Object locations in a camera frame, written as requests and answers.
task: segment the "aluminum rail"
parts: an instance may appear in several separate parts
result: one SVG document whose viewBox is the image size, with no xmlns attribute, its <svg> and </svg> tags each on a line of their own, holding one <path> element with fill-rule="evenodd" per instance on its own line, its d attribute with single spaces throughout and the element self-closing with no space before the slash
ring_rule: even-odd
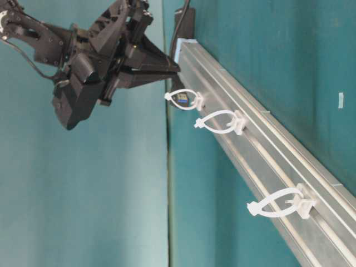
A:
<svg viewBox="0 0 356 267">
<path fill-rule="evenodd" d="M 242 136 L 215 137 L 259 201 L 299 183 L 317 201 L 307 220 L 297 213 L 272 219 L 301 265 L 356 266 L 355 197 L 200 44 L 183 43 L 179 64 L 185 86 L 204 98 L 202 116 L 240 110 L 248 118 Z M 218 116 L 209 123 L 226 129 L 228 119 Z M 286 207 L 276 201 L 267 209 Z"/>
</svg>

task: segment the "cable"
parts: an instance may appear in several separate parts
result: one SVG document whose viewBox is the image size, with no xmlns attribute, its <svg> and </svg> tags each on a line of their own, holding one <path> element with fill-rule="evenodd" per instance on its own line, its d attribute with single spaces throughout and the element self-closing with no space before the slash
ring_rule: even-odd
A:
<svg viewBox="0 0 356 267">
<path fill-rule="evenodd" d="M 49 79 L 51 81 L 54 80 L 54 77 L 56 75 L 53 76 L 48 76 L 45 75 L 32 61 L 31 59 L 25 54 L 25 52 L 23 52 L 18 46 L 16 46 L 13 43 L 10 43 L 8 41 L 3 40 L 2 38 L 0 38 L 0 41 L 3 42 L 4 44 L 7 44 L 8 46 L 10 46 L 12 49 L 14 49 L 15 51 L 17 51 L 18 53 L 21 54 L 21 56 L 23 56 L 23 58 L 27 61 L 27 63 L 39 74 L 41 75 L 43 78 L 45 79 Z"/>
<path fill-rule="evenodd" d="M 190 0 L 185 0 L 185 4 L 184 4 L 183 9 L 182 9 L 182 16 L 180 17 L 180 19 L 178 21 L 178 24 L 177 24 L 177 27 L 174 30 L 172 41 L 171 41 L 171 47 L 170 47 L 170 56 L 171 57 L 173 57 L 174 44 L 177 41 L 178 31 L 180 30 L 180 27 L 182 26 L 182 23 L 183 23 L 183 19 L 184 19 L 185 15 L 187 14 L 187 11 L 189 9 L 189 4 L 190 4 Z"/>
</svg>

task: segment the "plastic clip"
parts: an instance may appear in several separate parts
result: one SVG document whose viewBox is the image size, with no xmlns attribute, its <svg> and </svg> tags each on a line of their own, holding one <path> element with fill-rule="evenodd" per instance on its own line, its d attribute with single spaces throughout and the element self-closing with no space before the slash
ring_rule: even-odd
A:
<svg viewBox="0 0 356 267">
<path fill-rule="evenodd" d="M 218 115 L 224 115 L 224 114 L 232 115 L 232 117 L 233 117 L 233 120 L 227 124 L 227 127 L 229 127 L 228 129 L 216 130 L 216 129 L 213 129 L 205 124 L 205 122 L 210 120 L 211 118 L 216 117 Z M 206 128 L 209 131 L 211 131 L 215 134 L 219 134 L 219 135 L 229 134 L 233 131 L 235 131 L 235 133 L 237 135 L 242 135 L 247 122 L 248 122 L 247 118 L 239 110 L 236 110 L 235 112 L 232 112 L 230 110 L 220 110 L 220 111 L 216 111 L 204 118 L 198 118 L 196 120 L 196 124 L 194 125 L 194 127 L 195 128 L 198 128 L 198 127 Z"/>
<path fill-rule="evenodd" d="M 182 107 L 178 103 L 176 103 L 176 101 L 174 101 L 172 96 L 177 95 L 179 93 L 192 93 L 193 95 L 195 95 L 195 99 L 193 100 L 192 105 L 190 107 Z M 176 90 L 176 91 L 174 91 L 172 93 L 166 93 L 165 94 L 165 99 L 167 101 L 172 101 L 172 103 L 177 108 L 180 108 L 181 110 L 194 110 L 194 109 L 197 109 L 198 111 L 201 111 L 202 107 L 203 107 L 203 103 L 204 103 L 204 98 L 201 95 L 201 93 L 200 92 L 194 92 L 191 89 L 180 89 L 180 90 Z"/>
<path fill-rule="evenodd" d="M 291 207 L 278 212 L 267 212 L 263 210 L 263 208 L 271 204 L 271 202 L 289 194 L 295 194 L 292 200 L 286 201 L 286 203 L 291 204 Z M 315 206 L 316 201 L 313 199 L 306 199 L 305 194 L 307 194 L 305 185 L 298 184 L 296 188 L 292 187 L 279 190 L 259 203 L 253 201 L 247 204 L 247 208 L 253 216 L 259 214 L 269 218 L 280 218 L 288 216 L 294 212 L 298 212 L 302 219 L 308 219 L 310 217 L 310 211 L 312 207 Z"/>
</svg>

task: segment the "small label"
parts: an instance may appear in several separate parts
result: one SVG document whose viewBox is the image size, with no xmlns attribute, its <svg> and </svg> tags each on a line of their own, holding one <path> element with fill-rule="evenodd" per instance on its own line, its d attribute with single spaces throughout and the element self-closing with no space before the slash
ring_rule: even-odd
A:
<svg viewBox="0 0 356 267">
<path fill-rule="evenodd" d="M 344 108 L 344 93 L 339 93 L 339 109 Z"/>
</svg>

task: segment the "robotic arm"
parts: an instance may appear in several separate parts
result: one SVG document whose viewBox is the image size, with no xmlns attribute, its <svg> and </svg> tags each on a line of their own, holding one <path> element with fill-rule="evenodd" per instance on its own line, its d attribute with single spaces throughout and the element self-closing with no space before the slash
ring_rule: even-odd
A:
<svg viewBox="0 0 356 267">
<path fill-rule="evenodd" d="M 97 102 L 109 106 L 117 88 L 174 78 L 180 71 L 145 36 L 153 21 L 148 8 L 147 0 L 117 0 L 89 30 L 67 30 L 25 14 L 16 0 L 0 0 L 0 38 L 53 81 L 56 115 L 71 130 L 90 117 Z M 57 73 L 44 75 L 11 38 L 32 46 L 34 60 L 58 67 Z"/>
</svg>

